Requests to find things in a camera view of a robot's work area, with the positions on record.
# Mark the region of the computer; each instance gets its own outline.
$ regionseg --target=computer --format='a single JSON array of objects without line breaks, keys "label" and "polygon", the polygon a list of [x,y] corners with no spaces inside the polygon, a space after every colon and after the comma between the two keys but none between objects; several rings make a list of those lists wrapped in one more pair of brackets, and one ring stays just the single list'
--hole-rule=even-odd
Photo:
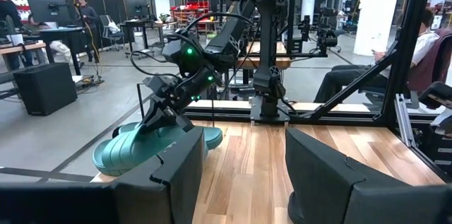
[{"label": "computer", "polygon": [[452,187],[412,187],[286,129],[286,165],[294,224],[452,223]]},{"label": "computer", "polygon": [[129,18],[153,17],[150,11],[149,0],[126,0],[126,11]]},{"label": "computer", "polygon": [[203,170],[203,128],[109,184],[0,184],[3,223],[191,223]]},{"label": "computer", "polygon": [[27,0],[35,22],[56,22],[58,25],[72,23],[66,0]]}]

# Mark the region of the black speaker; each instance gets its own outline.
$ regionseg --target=black speaker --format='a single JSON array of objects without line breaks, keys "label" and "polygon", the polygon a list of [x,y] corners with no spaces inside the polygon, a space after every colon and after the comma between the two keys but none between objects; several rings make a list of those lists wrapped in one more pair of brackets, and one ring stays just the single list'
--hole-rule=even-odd
[{"label": "black speaker", "polygon": [[51,114],[77,99],[67,63],[34,66],[14,73],[14,79],[30,115]]}]

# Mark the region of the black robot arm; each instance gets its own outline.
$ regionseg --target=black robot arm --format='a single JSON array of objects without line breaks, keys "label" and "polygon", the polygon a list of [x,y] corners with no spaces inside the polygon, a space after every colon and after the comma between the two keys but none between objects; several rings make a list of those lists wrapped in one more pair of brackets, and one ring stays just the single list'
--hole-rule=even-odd
[{"label": "black robot arm", "polygon": [[220,85],[221,75],[235,65],[239,54],[238,40],[246,29],[246,23],[251,22],[249,18],[256,7],[261,14],[268,15],[271,19],[268,27],[263,26],[263,30],[268,29],[271,33],[268,34],[266,51],[263,52],[265,55],[261,57],[261,68],[258,70],[258,74],[268,77],[268,82],[263,82],[265,79],[260,78],[257,90],[263,94],[276,91],[277,98],[284,94],[282,85],[274,83],[275,75],[270,73],[275,66],[276,30],[280,23],[284,23],[287,0],[246,0],[242,5],[242,14],[229,14],[232,18],[206,49],[199,44],[196,35],[187,29],[166,35],[169,42],[162,55],[168,62],[179,67],[181,78],[154,76],[145,80],[145,84],[154,93],[151,95],[150,109],[141,122],[145,125],[142,126],[143,133],[175,124],[186,131],[192,128],[191,122],[182,115],[184,108],[199,100],[200,94],[212,84]]}]

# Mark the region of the standing person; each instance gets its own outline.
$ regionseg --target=standing person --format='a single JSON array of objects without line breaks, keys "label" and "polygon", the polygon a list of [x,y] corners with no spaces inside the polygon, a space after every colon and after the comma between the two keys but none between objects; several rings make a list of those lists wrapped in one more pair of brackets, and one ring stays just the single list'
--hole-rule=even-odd
[{"label": "standing person", "polygon": [[88,55],[88,62],[93,62],[93,55],[95,63],[99,63],[99,56],[97,51],[97,28],[96,28],[96,22],[98,19],[96,11],[88,5],[88,2],[86,0],[78,0],[78,3],[80,4],[81,8],[81,15],[78,15],[78,19],[81,20],[81,16],[83,17],[83,21],[85,21],[86,24],[88,24],[88,27],[86,24],[82,23],[82,27],[85,28],[85,34],[86,34],[86,54]]},{"label": "standing person", "polygon": [[[7,16],[10,16],[13,19],[14,27],[22,28],[22,22],[20,21],[19,12],[17,11],[14,2],[12,2],[12,0],[0,0],[0,21],[5,21]],[[19,54],[20,53],[6,55],[6,60],[11,70],[20,68]],[[33,66],[33,56],[31,51],[25,51],[23,53],[23,56],[25,57],[23,65],[25,67]]]}]

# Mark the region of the wooden tabletop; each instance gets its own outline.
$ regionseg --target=wooden tabletop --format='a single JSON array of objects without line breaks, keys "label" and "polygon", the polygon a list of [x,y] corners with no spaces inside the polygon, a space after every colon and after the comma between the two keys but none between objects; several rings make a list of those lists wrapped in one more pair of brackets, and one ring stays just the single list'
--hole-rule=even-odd
[{"label": "wooden tabletop", "polygon": [[[246,50],[249,50],[249,47],[251,46],[251,42],[248,43],[248,47],[246,48]],[[253,43],[253,47],[251,48],[251,53],[252,54],[258,54],[259,52],[261,52],[261,42],[260,41],[255,41]],[[278,42],[276,43],[276,54],[287,54],[287,51],[285,49],[285,46],[282,42]]]},{"label": "wooden tabletop", "polygon": [[[223,141],[204,162],[193,223],[291,223],[287,203],[293,188],[285,165],[284,127],[234,122],[215,126],[222,129]],[[413,186],[444,183],[386,128],[294,127]],[[93,182],[113,179],[98,175]]]},{"label": "wooden tabletop", "polygon": [[[238,58],[235,66],[238,68],[242,62],[245,60],[245,62],[242,65],[242,69],[257,69],[259,65],[261,64],[261,58],[259,57],[240,57]],[[276,57],[276,66],[279,69],[287,69],[290,67],[291,61],[289,57]]]},{"label": "wooden tabletop", "polygon": [[220,23],[220,21],[218,20],[200,20],[198,23],[203,24],[203,23]]},{"label": "wooden tabletop", "polygon": [[[294,103],[292,106],[297,111],[314,111],[321,104],[318,103]],[[214,100],[213,106],[215,108],[239,108],[250,109],[251,104],[248,101],[233,101],[233,100]],[[198,100],[190,103],[189,107],[212,107],[212,100]],[[369,112],[369,109],[363,104],[339,104],[331,111],[343,112]]]},{"label": "wooden tabletop", "polygon": [[[31,45],[25,45],[26,50],[39,49],[45,47],[45,43],[36,43]],[[0,54],[11,54],[22,51],[22,47],[13,47],[11,44],[0,45]]]},{"label": "wooden tabletop", "polygon": [[177,22],[168,22],[168,23],[162,23],[162,22],[154,22],[154,26],[155,27],[163,27],[163,26],[170,26],[170,25],[175,25],[177,24]]}]

